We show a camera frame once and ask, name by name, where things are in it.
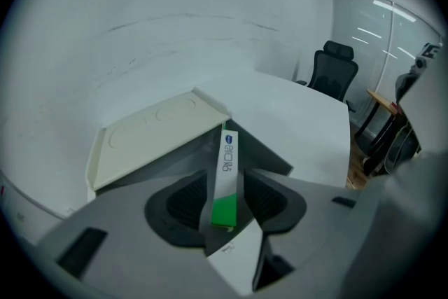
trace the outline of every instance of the black slot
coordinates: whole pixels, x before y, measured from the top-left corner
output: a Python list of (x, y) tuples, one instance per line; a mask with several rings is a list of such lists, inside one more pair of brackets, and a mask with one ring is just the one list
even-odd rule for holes
[(65, 251), (57, 264), (79, 279), (106, 236), (107, 233), (103, 230), (87, 228)]
[(331, 200), (331, 202), (341, 204), (342, 206), (353, 208), (355, 207), (356, 201), (351, 200), (350, 198), (345, 197), (335, 197)]
[(257, 291), (275, 283), (294, 271), (294, 268), (281, 256), (272, 253), (269, 240), (264, 238), (258, 267), (253, 278), (253, 290)]

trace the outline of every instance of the desk surface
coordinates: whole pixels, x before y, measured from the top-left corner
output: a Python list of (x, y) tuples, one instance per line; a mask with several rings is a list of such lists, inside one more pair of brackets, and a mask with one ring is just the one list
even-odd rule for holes
[[(350, 156), (347, 106), (305, 86), (249, 72), (197, 86), (232, 119), (293, 166), (291, 177), (345, 187)], [(239, 295), (252, 293), (262, 231), (254, 220), (210, 264)]]
[(377, 94), (375, 91), (368, 90), (368, 89), (367, 89), (367, 93), (373, 98), (373, 100), (378, 102), (381, 106), (383, 106), (392, 115), (395, 116), (398, 113), (397, 109), (392, 106), (392, 103), (389, 100), (384, 99), (384, 97), (382, 97), (380, 94)]

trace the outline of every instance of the white wall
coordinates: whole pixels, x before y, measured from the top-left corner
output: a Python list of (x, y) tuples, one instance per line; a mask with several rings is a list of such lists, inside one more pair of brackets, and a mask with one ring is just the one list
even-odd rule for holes
[(15, 235), (25, 238), (31, 244), (37, 244), (40, 239), (63, 218), (59, 218), (42, 208), (17, 191), (9, 182), (0, 182), (4, 186), (1, 196), (1, 210)]
[(241, 71), (291, 79), (299, 60), (307, 77), (315, 33), (316, 0), (17, 0), (0, 48), (0, 166), (49, 209), (78, 209), (99, 127)]

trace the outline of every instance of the wooden floor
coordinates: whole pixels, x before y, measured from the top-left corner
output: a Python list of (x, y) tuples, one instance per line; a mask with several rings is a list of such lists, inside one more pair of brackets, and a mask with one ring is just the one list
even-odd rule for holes
[(365, 154), (359, 149), (354, 140), (354, 135), (357, 130), (356, 127), (350, 124), (350, 163), (346, 187), (362, 190), (369, 179), (363, 172), (363, 159), (365, 158)]

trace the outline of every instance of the chair backrest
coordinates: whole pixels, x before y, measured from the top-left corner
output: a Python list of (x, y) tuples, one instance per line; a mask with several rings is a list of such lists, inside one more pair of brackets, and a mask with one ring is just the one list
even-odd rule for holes
[(352, 61), (355, 57), (355, 53), (351, 46), (335, 43), (331, 40), (325, 43), (325, 45), (323, 46), (323, 51), (340, 60)]
[(343, 101), (357, 72), (358, 64), (355, 62), (318, 50), (314, 54), (314, 71), (309, 87)]

